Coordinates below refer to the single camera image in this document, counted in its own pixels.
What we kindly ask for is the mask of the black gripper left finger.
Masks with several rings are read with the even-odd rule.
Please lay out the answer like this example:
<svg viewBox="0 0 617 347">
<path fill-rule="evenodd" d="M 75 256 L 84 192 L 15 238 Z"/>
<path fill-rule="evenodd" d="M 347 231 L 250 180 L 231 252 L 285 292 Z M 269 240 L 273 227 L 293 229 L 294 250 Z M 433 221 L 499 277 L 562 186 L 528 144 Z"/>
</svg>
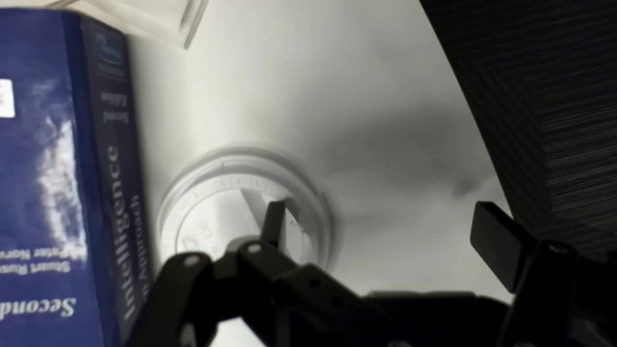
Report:
<svg viewBox="0 0 617 347">
<path fill-rule="evenodd" d="M 296 261 L 283 252 L 285 209 L 285 200 L 269 202 L 260 232 L 231 240 L 229 252 L 242 277 L 273 281 L 275 277 L 296 269 Z"/>
</svg>

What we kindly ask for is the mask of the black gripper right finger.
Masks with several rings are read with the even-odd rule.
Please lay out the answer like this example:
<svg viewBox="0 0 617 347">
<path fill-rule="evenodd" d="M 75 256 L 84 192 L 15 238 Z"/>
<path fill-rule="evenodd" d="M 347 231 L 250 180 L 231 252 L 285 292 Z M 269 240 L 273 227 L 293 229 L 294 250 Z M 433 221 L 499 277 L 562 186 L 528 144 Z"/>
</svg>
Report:
<svg viewBox="0 0 617 347">
<path fill-rule="evenodd" d="M 497 344 L 566 347 L 576 252 L 534 236 L 493 202 L 474 205 L 470 242 L 512 294 Z"/>
</svg>

